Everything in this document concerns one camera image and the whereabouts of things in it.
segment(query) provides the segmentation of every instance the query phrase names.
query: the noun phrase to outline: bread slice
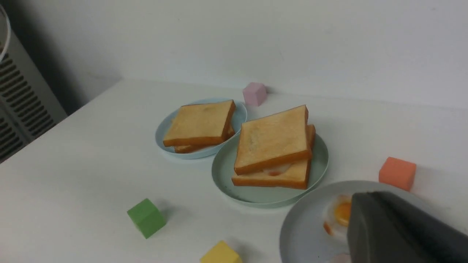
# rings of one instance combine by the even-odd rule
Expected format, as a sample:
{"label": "bread slice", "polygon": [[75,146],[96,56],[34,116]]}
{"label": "bread slice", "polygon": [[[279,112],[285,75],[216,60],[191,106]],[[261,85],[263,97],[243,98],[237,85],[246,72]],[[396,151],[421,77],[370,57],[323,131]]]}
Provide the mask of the bread slice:
{"label": "bread slice", "polygon": [[[311,148],[314,147],[315,126],[308,126]],[[288,187],[295,189],[307,189],[309,183],[310,160],[302,160],[293,163],[289,168],[279,174],[267,172],[256,172],[247,175],[234,175],[231,180],[236,186],[265,186],[265,187]]]}
{"label": "bread slice", "polygon": [[180,107],[164,146],[216,145],[227,140],[227,131],[235,111],[233,100]]}
{"label": "bread slice", "polygon": [[312,157],[307,143],[309,112],[305,105],[243,123],[234,171],[259,172]]}
{"label": "bread slice", "polygon": [[[232,128],[232,126],[229,126],[229,130],[227,131],[227,139],[231,138],[234,136],[235,131]],[[192,153],[207,147],[210,147],[211,145],[186,145],[186,146],[175,146],[174,151],[176,153]]]}

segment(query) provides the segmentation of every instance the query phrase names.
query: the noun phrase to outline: toasted bread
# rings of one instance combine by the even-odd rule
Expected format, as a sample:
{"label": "toasted bread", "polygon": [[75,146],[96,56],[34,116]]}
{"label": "toasted bread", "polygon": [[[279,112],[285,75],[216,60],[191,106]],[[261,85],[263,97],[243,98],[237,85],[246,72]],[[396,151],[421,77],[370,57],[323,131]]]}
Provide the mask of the toasted bread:
{"label": "toasted bread", "polygon": [[305,105],[243,123],[234,171],[238,175],[308,160],[308,110]]}
{"label": "toasted bread", "polygon": [[[311,148],[314,147],[315,126],[308,126],[308,138]],[[271,175],[267,172],[256,172],[246,175],[234,175],[231,180],[236,186],[264,186],[264,187],[288,187],[295,189],[307,189],[309,182],[310,160],[302,160],[293,163],[287,170],[279,175]]]}
{"label": "toasted bread", "polygon": [[162,141],[164,146],[216,145],[227,140],[233,100],[180,107]]}
{"label": "toasted bread", "polygon": [[[232,126],[229,126],[229,130],[227,131],[227,139],[234,136],[235,131]],[[175,146],[174,151],[176,153],[192,153],[201,149],[205,149],[210,147],[211,145],[186,145],[186,146]]]}

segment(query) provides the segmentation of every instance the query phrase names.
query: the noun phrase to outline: white wall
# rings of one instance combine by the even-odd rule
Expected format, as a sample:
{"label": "white wall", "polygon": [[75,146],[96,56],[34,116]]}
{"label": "white wall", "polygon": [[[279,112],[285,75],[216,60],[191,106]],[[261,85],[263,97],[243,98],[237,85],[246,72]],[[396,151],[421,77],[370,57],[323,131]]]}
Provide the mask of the white wall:
{"label": "white wall", "polygon": [[466,0],[22,0],[87,99],[141,78],[468,108]]}

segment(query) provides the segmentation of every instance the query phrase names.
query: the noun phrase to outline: fried egg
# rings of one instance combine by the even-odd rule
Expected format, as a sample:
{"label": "fried egg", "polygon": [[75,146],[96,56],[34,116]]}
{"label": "fried egg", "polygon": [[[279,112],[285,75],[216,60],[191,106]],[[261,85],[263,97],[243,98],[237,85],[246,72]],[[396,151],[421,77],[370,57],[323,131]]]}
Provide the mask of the fried egg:
{"label": "fried egg", "polygon": [[289,169],[291,164],[280,165],[268,169],[263,169],[263,172],[270,176],[278,176]]}
{"label": "fried egg", "polygon": [[323,229],[331,237],[347,243],[346,234],[351,215],[351,197],[339,195],[325,207]]}

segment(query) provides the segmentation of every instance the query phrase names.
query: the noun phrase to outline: bread crust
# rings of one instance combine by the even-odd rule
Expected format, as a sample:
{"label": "bread crust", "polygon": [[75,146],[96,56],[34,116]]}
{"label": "bread crust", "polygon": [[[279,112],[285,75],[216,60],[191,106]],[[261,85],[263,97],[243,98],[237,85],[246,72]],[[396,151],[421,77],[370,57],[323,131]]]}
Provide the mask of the bread crust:
{"label": "bread crust", "polygon": [[[311,124],[311,125],[308,125],[308,128],[310,129],[309,130],[310,132],[309,145],[311,148],[313,148],[314,143],[315,143],[315,126]],[[278,176],[267,175],[267,176],[263,176],[262,178],[258,178],[255,176],[255,173],[253,175],[234,175],[231,178],[231,180],[235,186],[288,187],[288,188],[305,190],[308,188],[308,184],[309,184],[309,177],[310,177],[309,174],[310,174],[310,169],[312,166],[312,158],[307,160],[305,177],[303,181],[294,180],[290,176],[282,177],[281,175],[278,175]]]}
{"label": "bread crust", "polygon": [[[308,121],[308,119],[309,119],[309,110],[306,107],[305,119],[304,119],[304,122],[306,124],[305,129],[304,129],[305,134],[307,134],[307,121]],[[242,135],[243,134],[242,134],[242,127],[241,127],[241,137],[240,137],[239,141],[242,141]],[[261,171],[263,169],[274,167],[274,166],[289,164],[289,163],[293,163],[293,162],[296,162],[296,161],[309,160],[309,159],[312,158],[312,150],[311,150],[310,144],[307,143],[307,142],[306,142],[306,144],[307,144],[307,149],[304,150],[304,151],[279,156],[279,157],[276,157],[276,158],[261,161],[261,162],[258,162],[258,163],[253,163],[253,164],[242,166],[242,167],[234,167],[234,171],[235,171],[235,173],[237,175],[245,175],[245,174],[250,174],[250,173],[254,173],[254,172],[259,172],[259,171]]]}
{"label": "bread crust", "polygon": [[[307,162],[307,175],[310,173],[311,162]],[[259,187],[288,187],[294,189],[305,190],[309,184],[309,176],[306,176],[305,181],[288,181],[285,179],[275,179],[273,176],[269,180],[250,179],[247,177],[232,177],[235,186],[259,186]]]}
{"label": "bread crust", "polygon": [[[230,139],[235,135],[234,129],[229,126],[229,130],[227,132],[227,139]],[[210,147],[212,145],[188,145],[188,146],[175,146],[174,151],[176,153],[192,153],[207,147]]]}
{"label": "bread crust", "polygon": [[178,138],[178,139],[164,139],[162,141],[165,147],[170,146],[186,146],[186,145],[203,145],[203,146],[212,146],[218,145],[227,140],[227,132],[229,130],[229,126],[231,125],[231,119],[235,112],[235,103],[234,100],[231,100],[231,106],[227,113],[227,118],[224,123],[224,128],[221,136],[211,136],[211,137],[192,137],[192,138]]}

